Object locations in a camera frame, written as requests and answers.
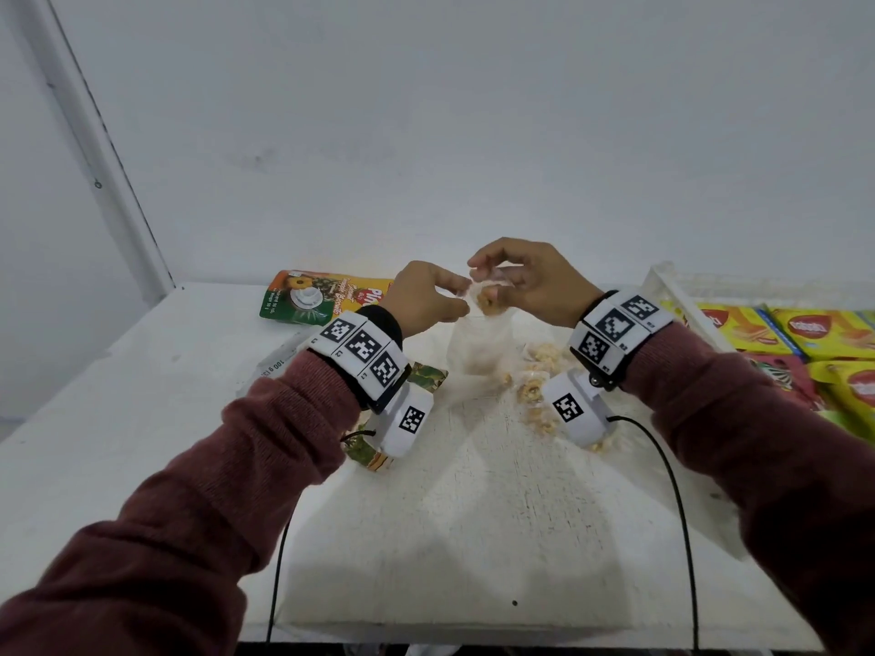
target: sleeve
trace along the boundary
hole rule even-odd
[[[678,323],[640,349],[623,388],[738,505],[747,548],[827,650],[875,653],[875,449]]]
[[[232,653],[246,609],[237,582],[267,566],[301,492],[343,462],[340,434],[359,412],[311,352],[257,380],[219,429],[0,608],[0,654]]]

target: person's right hand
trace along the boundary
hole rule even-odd
[[[483,246],[468,261],[471,277],[486,281],[505,261],[516,263],[501,268],[513,286],[484,287],[484,292],[498,304],[521,308],[548,324],[573,329],[586,308],[604,294],[551,244],[541,241],[503,237]]]

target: scratched table surface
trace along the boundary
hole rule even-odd
[[[0,444],[0,598],[36,583],[76,529],[208,435],[290,336],[263,288],[178,288]],[[515,316],[519,340],[544,325]],[[442,365],[451,325],[405,343]],[[619,414],[648,411],[615,392]],[[672,458],[690,515],[706,647],[814,649],[813,631],[727,537],[729,506]],[[512,396],[438,404],[384,474],[347,461],[289,530],[274,640],[689,646],[684,542],[652,445],[602,453],[531,434]],[[262,640],[274,562],[247,576],[242,640]]]

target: maroon sweater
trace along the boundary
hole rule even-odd
[[[875,449],[790,400],[737,354],[678,324],[625,389],[680,460],[741,510],[747,547],[837,654],[875,653]],[[243,575],[267,566],[301,491],[344,460],[359,408],[305,352],[259,379],[211,436],[81,529],[0,609],[0,654],[231,653]]]

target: black cable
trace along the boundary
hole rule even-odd
[[[681,529],[684,530],[684,547],[687,549],[687,570],[690,573],[690,601],[693,606],[693,651],[699,651],[699,603],[695,594],[695,573],[693,571],[693,551],[690,547],[690,531],[687,529],[687,516],[684,513],[684,502],[681,501],[681,491],[677,488],[677,480],[674,478],[674,472],[672,472],[671,465],[669,464],[669,459],[666,457],[665,452],[662,450],[662,447],[659,444],[659,441],[651,434],[649,430],[644,428],[638,421],[635,419],[630,419],[628,416],[609,416],[607,418],[608,421],[626,421],[631,423],[633,426],[637,426],[638,429],[644,433],[649,440],[654,444],[656,450],[659,451],[659,455],[662,458],[662,462],[665,463],[665,469],[669,472],[669,478],[671,479],[671,487],[674,488],[674,499],[677,501],[677,512],[681,517]]]
[[[350,440],[356,435],[376,435],[376,430],[356,430],[354,433],[350,433],[349,435],[344,435],[340,439],[341,443],[346,440]],[[274,625],[274,612],[277,610],[277,593],[279,591],[279,568],[283,563],[283,549],[285,548],[285,537],[289,535],[289,526],[291,524],[291,518],[289,518],[289,522],[285,524],[285,528],[283,529],[283,538],[279,540],[279,550],[277,551],[277,572],[274,573],[274,590],[273,595],[270,598],[270,616],[268,617],[268,635],[267,638],[264,639],[264,643],[266,645],[270,644],[270,636],[273,635],[273,625]]]

